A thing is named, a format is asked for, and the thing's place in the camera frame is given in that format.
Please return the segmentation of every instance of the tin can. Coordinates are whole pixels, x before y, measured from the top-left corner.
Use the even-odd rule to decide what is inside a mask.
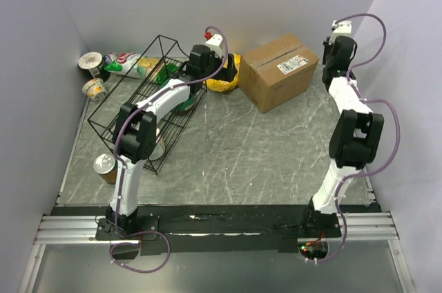
[[[108,184],[114,185],[117,182],[117,163],[113,156],[103,153],[95,158],[93,166],[94,171]]]
[[[116,53],[105,54],[104,57],[103,57],[104,65],[107,66],[107,65],[109,65],[110,63],[112,63],[116,59],[117,59],[117,54]]]
[[[103,81],[106,81],[110,76],[110,73],[104,69],[101,53],[91,52],[82,55],[78,61],[78,66],[88,70],[94,78],[100,78]]]

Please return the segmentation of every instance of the yellow object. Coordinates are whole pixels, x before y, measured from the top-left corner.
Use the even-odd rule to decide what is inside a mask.
[[[219,93],[223,93],[225,91],[231,91],[238,87],[238,78],[240,74],[240,62],[241,62],[241,56],[237,54],[233,54],[234,56],[234,62],[235,62],[235,68],[238,73],[236,73],[235,77],[233,78],[232,82],[224,81],[224,80],[215,80],[215,79],[208,79],[206,81],[207,88],[209,88],[211,91],[217,91]]]
[[[148,70],[148,72],[150,72],[152,68],[154,68],[155,65],[158,64],[159,61],[160,59],[155,57],[141,57],[138,61],[138,66],[143,68],[150,68],[150,70]]]

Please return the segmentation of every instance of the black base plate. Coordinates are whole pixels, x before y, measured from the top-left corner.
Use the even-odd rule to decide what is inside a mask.
[[[267,207],[268,205],[259,205],[259,207]],[[297,213],[302,213],[306,205],[288,205],[291,209],[298,208],[295,210]],[[56,205],[52,208],[49,216],[104,216],[106,214],[106,209],[109,205]],[[151,213],[156,214],[176,214],[180,211],[187,209],[194,209],[199,207],[203,209],[204,207],[214,207],[206,205],[141,205],[138,207],[138,214],[141,216],[149,215]],[[224,206],[218,205],[216,207],[236,207],[234,205]],[[381,206],[377,202],[373,202],[370,205],[341,205],[340,209],[344,214],[366,214],[366,213],[379,213],[382,212]]]
[[[138,208],[137,228],[166,234],[173,252],[227,252],[278,250],[298,252],[298,238],[309,236],[301,226],[306,206],[299,205],[182,205]],[[99,221],[97,240],[127,240],[114,232],[105,218]],[[340,228],[327,230],[341,236]],[[142,237],[141,255],[166,251],[163,239]]]

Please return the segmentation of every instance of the yellow bag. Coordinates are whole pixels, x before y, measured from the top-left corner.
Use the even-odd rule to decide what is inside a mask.
[[[238,78],[240,74],[240,62],[241,62],[241,56],[237,54],[233,54],[234,62],[235,62],[235,68],[238,73],[236,73],[235,77],[233,78],[232,82],[224,81],[224,80],[215,80],[215,79],[208,79],[206,81],[207,88],[209,88],[211,91],[217,91],[219,93],[223,93],[225,91],[231,91],[235,89],[238,86]]]

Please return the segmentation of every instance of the cardboard box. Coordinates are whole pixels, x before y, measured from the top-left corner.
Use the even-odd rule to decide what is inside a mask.
[[[304,92],[317,64],[318,56],[287,34],[242,56],[238,86],[264,113]]]

